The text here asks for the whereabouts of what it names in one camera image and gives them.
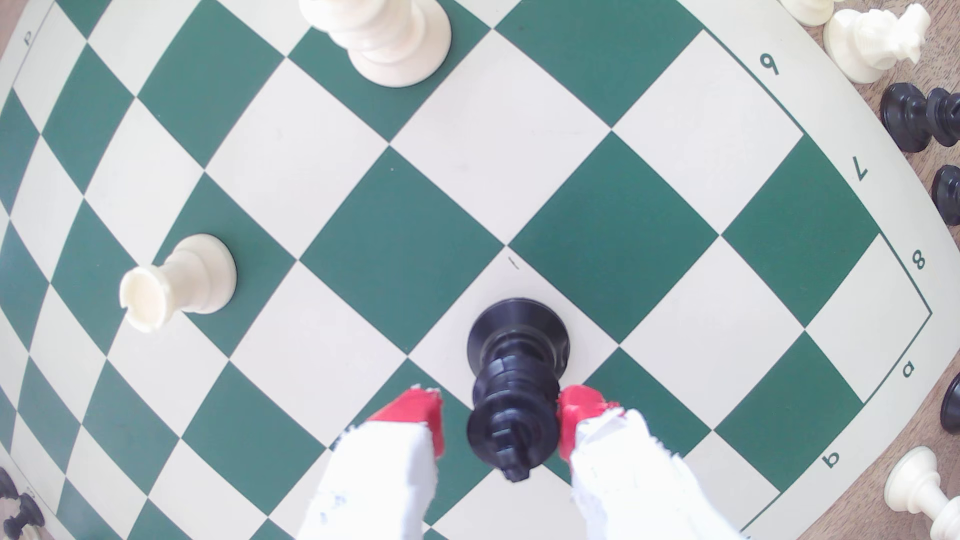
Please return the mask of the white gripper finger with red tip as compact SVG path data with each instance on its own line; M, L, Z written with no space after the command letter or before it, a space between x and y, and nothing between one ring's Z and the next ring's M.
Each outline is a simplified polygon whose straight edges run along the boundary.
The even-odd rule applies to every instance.
M558 395L558 454L588 539L742 539L642 412L576 384Z
M423 539L445 451L438 388L410 387L344 431L297 539Z

